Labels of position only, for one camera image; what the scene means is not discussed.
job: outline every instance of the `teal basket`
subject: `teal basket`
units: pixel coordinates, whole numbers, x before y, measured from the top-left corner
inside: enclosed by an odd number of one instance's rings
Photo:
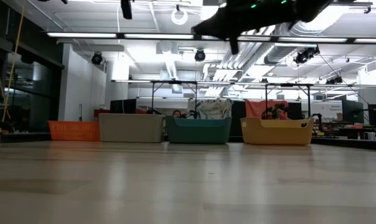
[[[181,119],[166,116],[169,142],[186,144],[225,144],[228,142],[231,118]]]

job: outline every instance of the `orange basket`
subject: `orange basket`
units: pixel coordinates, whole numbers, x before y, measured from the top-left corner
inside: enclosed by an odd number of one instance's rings
[[[100,141],[98,122],[49,121],[52,140]]]

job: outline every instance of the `wooden floor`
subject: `wooden floor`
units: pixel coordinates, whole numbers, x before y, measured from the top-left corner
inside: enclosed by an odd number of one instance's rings
[[[376,152],[31,142],[0,149],[0,224],[373,224]]]

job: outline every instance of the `fabric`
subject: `fabric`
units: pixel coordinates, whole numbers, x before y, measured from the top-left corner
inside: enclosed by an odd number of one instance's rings
[[[230,100],[201,100],[197,102],[198,119],[225,119],[231,117]],[[188,101],[188,110],[195,110],[195,100]]]
[[[266,101],[245,101],[246,117],[260,119],[287,119],[287,101],[269,101],[266,109]]]

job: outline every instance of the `ceiling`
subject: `ceiling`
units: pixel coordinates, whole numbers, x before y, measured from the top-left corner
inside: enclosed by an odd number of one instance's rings
[[[17,11],[21,11],[21,0],[3,0]],[[123,19],[119,10],[119,4],[95,4],[84,1],[69,1],[64,5],[61,1],[40,2],[28,0],[26,6],[26,17],[47,31],[65,32],[162,32],[162,33],[189,33],[190,28],[198,24],[200,19],[200,6],[181,6],[187,11],[188,20],[183,25],[175,24],[172,19],[174,5],[153,5],[154,15],[151,13],[149,4],[133,4],[133,20]],[[176,18],[182,17],[178,12]],[[343,14],[333,25],[324,30],[322,36],[355,36],[355,37],[376,37],[376,2],[370,14],[364,14],[364,8],[351,8]],[[165,70],[166,65],[156,56],[157,40],[79,40],[73,42],[77,51],[82,55],[92,55],[92,51],[83,49],[94,48],[101,45],[122,45],[135,61],[130,66],[130,74],[139,78],[140,75],[159,74]],[[229,51],[229,44],[226,42],[193,42],[178,41],[179,47],[184,47],[184,56],[176,60],[177,70],[201,71],[206,63],[195,62],[194,53],[196,49],[202,48],[207,54],[206,62],[220,63],[225,54]],[[347,82],[355,82],[359,66],[371,62],[376,57],[376,45],[319,45],[321,55],[329,65],[335,69],[347,68],[348,65],[354,69],[346,69],[342,74]],[[108,60],[118,57],[118,52],[104,52]],[[299,69],[291,66],[292,57],[286,57],[281,62],[283,66],[275,67],[270,72],[273,78],[280,77],[281,82],[289,82],[297,79],[298,75],[306,81],[317,80],[318,77],[331,73],[332,70],[321,57],[312,59]]]

